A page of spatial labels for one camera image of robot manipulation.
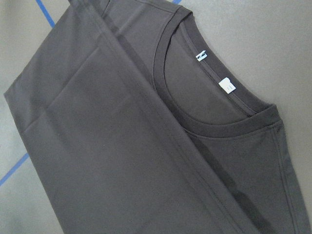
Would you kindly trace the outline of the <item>dark brown t-shirt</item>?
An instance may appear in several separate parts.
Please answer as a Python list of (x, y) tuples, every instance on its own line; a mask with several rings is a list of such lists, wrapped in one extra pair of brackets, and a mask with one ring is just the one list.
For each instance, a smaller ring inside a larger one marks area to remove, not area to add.
[(4, 94), (66, 234), (309, 234), (277, 106), (165, 0), (72, 0)]

